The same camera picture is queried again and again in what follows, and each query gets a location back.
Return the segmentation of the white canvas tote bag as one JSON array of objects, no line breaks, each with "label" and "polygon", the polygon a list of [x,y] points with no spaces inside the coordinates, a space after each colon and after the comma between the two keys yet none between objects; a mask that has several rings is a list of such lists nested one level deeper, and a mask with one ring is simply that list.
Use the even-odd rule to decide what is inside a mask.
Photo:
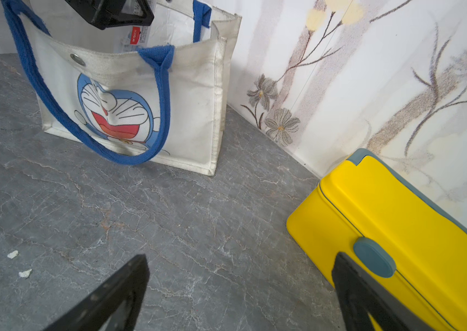
[{"label": "white canvas tote bag", "polygon": [[157,1],[146,48],[99,30],[65,1],[3,1],[43,130],[121,165],[212,176],[242,18],[204,1]]}]

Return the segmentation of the yellow storage box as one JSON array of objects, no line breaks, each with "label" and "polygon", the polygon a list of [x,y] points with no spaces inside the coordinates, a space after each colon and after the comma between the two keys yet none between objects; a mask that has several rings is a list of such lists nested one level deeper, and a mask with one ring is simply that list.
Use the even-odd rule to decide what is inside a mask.
[{"label": "yellow storage box", "polygon": [[287,230],[330,283],[343,252],[430,327],[467,330],[467,227],[371,151],[323,177]]}]

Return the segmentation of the small blue clear case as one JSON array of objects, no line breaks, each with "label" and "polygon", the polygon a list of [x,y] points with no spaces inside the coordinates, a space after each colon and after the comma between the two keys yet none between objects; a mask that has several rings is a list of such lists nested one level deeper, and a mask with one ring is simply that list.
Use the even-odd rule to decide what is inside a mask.
[{"label": "small blue clear case", "polygon": [[149,40],[149,26],[130,26],[119,42],[120,52],[134,52],[146,48]]}]

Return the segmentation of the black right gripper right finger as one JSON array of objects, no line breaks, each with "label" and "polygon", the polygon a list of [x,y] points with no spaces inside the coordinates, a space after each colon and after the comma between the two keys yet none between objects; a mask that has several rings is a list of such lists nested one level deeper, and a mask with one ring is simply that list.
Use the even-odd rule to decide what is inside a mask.
[{"label": "black right gripper right finger", "polygon": [[343,252],[331,272],[347,330],[431,330]]}]

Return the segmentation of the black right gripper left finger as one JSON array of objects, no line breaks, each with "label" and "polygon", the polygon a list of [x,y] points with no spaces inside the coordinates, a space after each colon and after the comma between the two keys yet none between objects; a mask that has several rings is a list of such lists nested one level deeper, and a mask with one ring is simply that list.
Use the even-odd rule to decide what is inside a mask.
[{"label": "black right gripper left finger", "polygon": [[133,330],[150,271],[145,255],[136,255],[46,330]]}]

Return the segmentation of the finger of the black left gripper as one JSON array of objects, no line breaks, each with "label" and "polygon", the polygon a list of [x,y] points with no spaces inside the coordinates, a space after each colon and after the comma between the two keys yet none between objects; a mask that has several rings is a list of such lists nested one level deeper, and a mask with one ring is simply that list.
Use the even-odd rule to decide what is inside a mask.
[{"label": "finger of the black left gripper", "polygon": [[146,1],[137,1],[142,13],[135,15],[124,13],[125,0],[66,0],[84,21],[105,30],[121,26],[150,26],[154,20],[154,12]]}]

